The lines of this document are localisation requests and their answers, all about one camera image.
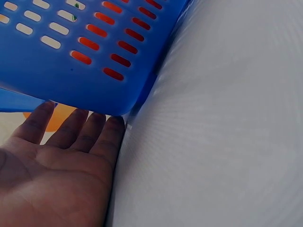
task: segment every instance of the orange object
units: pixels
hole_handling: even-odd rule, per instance
[[[87,65],[91,64],[91,59],[88,56],[86,56],[78,51],[72,51],[71,56],[74,59],[77,59],[77,60],[83,62],[84,64],[87,64]]]
[[[75,107],[58,104],[53,112],[53,116],[46,128],[47,132],[55,132],[59,129],[63,121],[75,110]],[[30,113],[23,113],[28,118]]]
[[[116,6],[115,4],[109,2],[109,1],[104,1],[102,3],[102,5],[106,8],[111,9],[112,11],[116,12],[116,13],[122,13],[122,9],[118,6]]]
[[[100,49],[100,47],[97,43],[95,43],[95,42],[93,42],[93,41],[91,41],[91,40],[89,40],[88,38],[85,38],[85,37],[81,37],[79,39],[79,43],[81,43],[81,44],[83,44],[83,45],[85,45],[85,46],[87,46],[87,47],[89,47],[89,48],[91,48],[95,51]]]

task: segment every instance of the red slot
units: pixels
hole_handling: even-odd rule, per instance
[[[157,16],[150,12],[148,9],[143,8],[143,7],[139,7],[139,11],[142,12],[143,14],[145,14],[146,16],[150,17],[151,19],[156,19]]]
[[[150,30],[151,26],[145,23],[144,21],[140,20],[139,18],[134,17],[133,22],[141,27],[143,27],[146,30]]]
[[[121,73],[118,73],[117,71],[114,71],[114,70],[112,70],[110,68],[104,68],[103,72],[106,75],[108,75],[108,76],[110,76],[110,77],[112,77],[112,78],[114,78],[116,80],[119,80],[119,81],[124,80],[124,76]]]
[[[147,3],[151,4],[152,6],[156,7],[157,9],[162,9],[162,5],[155,2],[154,0],[146,0]]]
[[[110,56],[110,58],[113,59],[114,61],[120,63],[121,65],[124,65],[125,67],[128,67],[128,68],[132,65],[129,60],[127,60],[127,59],[125,59],[125,58],[123,58],[123,57],[121,57],[121,56],[119,56],[118,54],[115,54],[115,53],[112,54]]]
[[[136,40],[143,42],[145,40],[145,38],[143,37],[143,35],[135,32],[134,30],[131,30],[129,28],[127,28],[125,30],[126,34],[130,35],[131,37],[135,38]]]
[[[138,50],[137,48],[135,48],[134,46],[124,42],[124,41],[119,41],[118,42],[118,45],[120,47],[122,47],[123,49],[126,49],[127,51],[129,51],[130,53],[134,53],[134,54],[137,54],[138,53]]]
[[[87,64],[87,65],[90,65],[91,64],[91,59],[90,57],[78,52],[78,51],[72,51],[71,52],[71,56],[74,58],[74,59],[77,59],[81,62],[83,62],[84,64]]]

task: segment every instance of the green speck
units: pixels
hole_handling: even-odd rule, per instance
[[[74,6],[75,6],[76,8],[79,9],[79,4],[78,4],[78,3],[76,3]],[[73,15],[73,16],[72,16],[72,20],[73,20],[73,21],[76,21],[76,20],[77,20],[77,17],[76,17],[75,15]]]

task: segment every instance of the white surface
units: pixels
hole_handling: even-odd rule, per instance
[[[114,227],[303,226],[303,1],[196,0],[126,132]]]

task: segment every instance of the human hand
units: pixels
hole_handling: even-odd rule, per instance
[[[124,121],[77,109],[39,145],[53,110],[40,105],[0,148],[1,227],[103,224]]]

